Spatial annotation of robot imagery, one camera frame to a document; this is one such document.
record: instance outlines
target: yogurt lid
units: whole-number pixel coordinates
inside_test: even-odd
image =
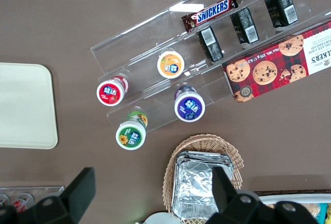
[[[115,106],[124,98],[124,88],[116,80],[107,80],[97,88],[97,97],[99,101],[106,106]]]
[[[203,98],[195,92],[183,92],[175,100],[175,113],[183,122],[196,122],[205,112]]]
[[[165,78],[177,78],[184,71],[185,62],[183,57],[175,51],[163,52],[157,61],[157,69]]]
[[[117,143],[126,150],[140,148],[145,142],[145,137],[145,128],[136,121],[123,122],[116,132]]]

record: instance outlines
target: screw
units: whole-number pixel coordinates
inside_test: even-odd
[[[295,207],[291,203],[284,203],[283,208],[287,211],[290,211],[290,212],[295,212],[296,211]]]
[[[240,200],[243,202],[243,203],[251,203],[252,200],[248,197],[248,196],[241,196],[240,197]]]

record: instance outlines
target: table surface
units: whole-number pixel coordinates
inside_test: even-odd
[[[117,145],[108,108],[95,95],[102,71],[90,47],[178,1],[0,0],[0,61],[50,69],[59,138],[51,150],[1,148],[2,187],[68,185],[94,167],[97,195],[81,223],[133,223],[165,210],[163,176],[177,145],[213,133],[239,150],[243,189],[331,188],[329,69],[244,104],[228,97],[197,123],[149,133],[137,151]]]

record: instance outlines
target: barcode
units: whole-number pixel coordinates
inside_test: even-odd
[[[298,20],[298,16],[296,16],[294,5],[287,7],[286,9],[284,9],[284,11],[289,24],[292,24],[293,22],[296,22]]]
[[[210,28],[201,31],[201,34],[202,34],[203,39],[206,42],[206,46],[209,46],[210,44],[216,43],[213,32]]]
[[[247,35],[247,38],[248,38],[248,43],[253,43],[253,42],[259,40],[257,31],[256,31],[254,25],[246,28],[245,32],[246,32],[246,35]]]

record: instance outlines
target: red tartan pattern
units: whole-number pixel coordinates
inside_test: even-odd
[[[317,27],[314,27],[310,30],[304,31],[303,33],[296,33],[295,36],[298,34],[302,34],[303,37],[306,39],[308,37],[311,37],[314,34],[320,33],[329,28],[331,28],[331,20],[329,20],[328,22],[325,22]],[[291,78],[291,76],[287,76],[282,79],[281,74],[285,69],[287,69],[289,72],[291,72],[291,66],[297,65],[297,64],[300,64],[305,68],[305,70],[307,72],[307,76],[308,76],[308,68],[307,68],[307,62],[306,62],[306,58],[305,58],[304,49],[302,49],[298,54],[296,54],[294,56],[285,56],[279,51],[278,43],[269,44],[263,48],[260,48],[260,49],[257,49],[255,51],[251,52],[250,54],[248,54],[246,56],[242,56],[242,57],[236,58],[234,60],[231,60],[231,61],[225,63],[223,65],[225,73],[227,71],[226,70],[227,65],[229,65],[237,60],[240,60],[240,59],[244,59],[249,63],[250,74],[245,80],[243,80],[241,82],[233,82],[229,79],[229,83],[230,83],[233,93],[240,91],[240,89],[242,87],[248,85],[252,88],[253,96],[257,97],[264,93],[272,91],[273,89],[276,89],[276,88],[282,87],[286,84],[289,84],[290,83],[289,79]],[[262,61],[271,61],[277,67],[276,78],[274,79],[273,82],[271,82],[267,85],[259,85],[253,79],[254,67]]]

